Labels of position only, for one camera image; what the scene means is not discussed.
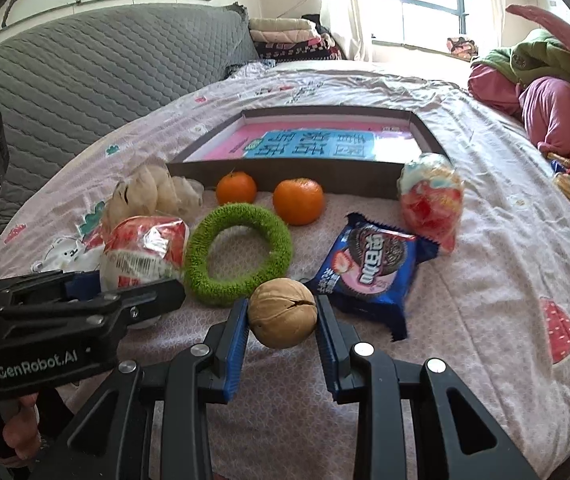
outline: oreo cookie package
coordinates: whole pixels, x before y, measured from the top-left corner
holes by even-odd
[[[405,296],[416,266],[435,258],[438,244],[370,222],[360,213],[350,213],[347,219],[307,288],[327,294],[347,314],[384,323],[394,341],[406,339]]]

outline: green jacket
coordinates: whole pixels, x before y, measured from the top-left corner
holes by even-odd
[[[542,28],[532,30],[512,47],[496,48],[472,66],[483,63],[498,70],[514,84],[527,87],[534,79],[557,77],[570,83],[570,52]]]

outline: green hair tie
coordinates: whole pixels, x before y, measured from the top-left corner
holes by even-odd
[[[269,243],[270,254],[253,274],[235,281],[217,282],[207,274],[207,253],[217,235],[237,225],[257,230]],[[261,283],[285,275],[291,261],[291,237],[285,222],[271,211],[247,203],[214,209],[190,236],[185,254],[185,278],[196,297],[207,304],[229,305],[249,297]]]

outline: tangerine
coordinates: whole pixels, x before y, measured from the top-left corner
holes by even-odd
[[[233,202],[252,203],[256,199],[256,183],[244,171],[232,171],[216,185],[216,200],[220,205]]]
[[[309,178],[283,180],[271,197],[274,211],[290,225],[307,225],[318,220],[325,207],[323,188]]]

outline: red and white snack package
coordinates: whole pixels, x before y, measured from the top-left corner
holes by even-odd
[[[183,278],[190,230],[180,218],[134,216],[118,224],[101,256],[101,290]]]
[[[398,198],[403,219],[417,235],[451,252],[463,214],[465,184],[444,155],[423,153],[403,167]]]

